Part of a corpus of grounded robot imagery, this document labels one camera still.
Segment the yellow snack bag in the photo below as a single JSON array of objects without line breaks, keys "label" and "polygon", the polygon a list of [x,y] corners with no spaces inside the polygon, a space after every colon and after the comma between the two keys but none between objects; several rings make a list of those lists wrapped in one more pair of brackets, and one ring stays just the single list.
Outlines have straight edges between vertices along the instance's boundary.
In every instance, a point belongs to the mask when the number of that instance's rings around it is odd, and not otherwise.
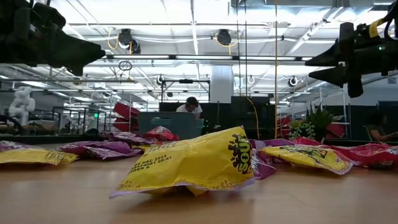
[{"label": "yellow snack bag", "polygon": [[252,148],[241,127],[147,149],[122,181],[115,197],[133,192],[164,193],[187,186],[195,195],[235,190],[254,182]]},{"label": "yellow snack bag", "polygon": [[65,152],[49,151],[46,149],[11,149],[0,152],[0,164],[3,163],[42,163],[69,164],[77,155]]},{"label": "yellow snack bag", "polygon": [[293,164],[327,169],[339,175],[347,173],[353,166],[351,161],[338,151],[321,146],[265,147],[261,152]]}]

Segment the white robot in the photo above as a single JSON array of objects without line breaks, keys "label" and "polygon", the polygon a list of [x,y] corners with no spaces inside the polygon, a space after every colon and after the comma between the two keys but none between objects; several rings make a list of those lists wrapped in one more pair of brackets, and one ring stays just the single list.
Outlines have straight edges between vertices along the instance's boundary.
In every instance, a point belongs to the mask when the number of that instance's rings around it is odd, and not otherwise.
[{"label": "white robot", "polygon": [[19,87],[14,94],[14,101],[11,103],[9,108],[10,117],[14,117],[17,115],[21,116],[21,119],[19,121],[21,125],[27,125],[29,112],[35,110],[35,100],[30,97],[31,92],[31,87]]}]

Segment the person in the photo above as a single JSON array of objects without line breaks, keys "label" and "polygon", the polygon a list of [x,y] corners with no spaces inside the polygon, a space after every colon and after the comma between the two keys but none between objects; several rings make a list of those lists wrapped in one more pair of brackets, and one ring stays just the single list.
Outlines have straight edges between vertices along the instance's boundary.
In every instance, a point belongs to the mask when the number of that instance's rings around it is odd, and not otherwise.
[{"label": "person", "polygon": [[374,141],[388,141],[396,137],[397,133],[386,134],[382,125],[387,123],[387,116],[377,111],[373,113],[368,119],[368,131]]},{"label": "person", "polygon": [[198,100],[191,96],[187,98],[187,102],[185,102],[184,105],[177,108],[176,112],[193,113],[196,119],[200,119],[200,113],[202,113],[203,110],[201,109]]}]

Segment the ceiling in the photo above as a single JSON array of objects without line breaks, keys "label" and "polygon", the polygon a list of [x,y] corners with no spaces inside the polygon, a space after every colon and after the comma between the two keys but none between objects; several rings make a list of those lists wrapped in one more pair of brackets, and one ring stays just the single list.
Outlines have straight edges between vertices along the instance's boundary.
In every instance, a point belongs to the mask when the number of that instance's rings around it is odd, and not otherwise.
[{"label": "ceiling", "polygon": [[[52,0],[56,8],[67,20],[64,31],[76,38],[100,44],[110,55],[128,55],[116,42],[121,29],[131,29],[132,36],[139,42],[142,55],[248,55],[280,57],[313,57],[329,49],[339,34],[342,22],[355,24],[370,23],[386,15],[382,2],[392,1],[347,1],[332,0],[281,0],[275,16],[275,6],[271,1],[247,0]],[[232,37],[232,47],[217,43],[215,35],[220,29],[228,29]],[[167,80],[192,79],[209,80],[211,67],[217,63],[211,60],[129,60],[133,68],[117,72],[118,60],[99,60],[84,68],[84,79],[102,80],[98,83],[58,83],[62,88],[90,90],[101,87],[108,90],[134,90],[134,101],[148,101],[157,104],[160,93],[148,94],[148,90],[158,90],[156,79],[162,75]],[[273,91],[277,77],[277,91],[314,91],[319,87],[307,75],[320,67],[305,67],[289,63],[228,61],[232,67],[235,83],[240,89],[252,91]],[[43,77],[72,79],[73,75],[62,70],[43,66],[29,68],[40,75],[25,75],[27,78]],[[296,77],[303,82],[295,88],[287,86],[287,80]],[[138,81],[107,82],[115,79]],[[188,96],[207,100],[207,86],[175,83],[169,90],[188,90],[174,94],[168,100],[183,101]],[[129,101],[130,93],[117,93]],[[279,98],[294,99],[300,96],[280,94]]]}]

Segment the bag logo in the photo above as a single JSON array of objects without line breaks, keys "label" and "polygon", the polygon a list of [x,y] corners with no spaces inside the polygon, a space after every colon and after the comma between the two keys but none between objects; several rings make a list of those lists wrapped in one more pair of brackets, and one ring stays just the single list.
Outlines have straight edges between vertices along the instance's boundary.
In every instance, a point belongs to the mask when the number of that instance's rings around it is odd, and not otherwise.
[{"label": "bag logo", "polygon": [[232,165],[242,174],[249,174],[252,172],[251,145],[247,138],[238,134],[233,134],[232,137],[235,140],[228,145],[228,149],[232,151]]}]

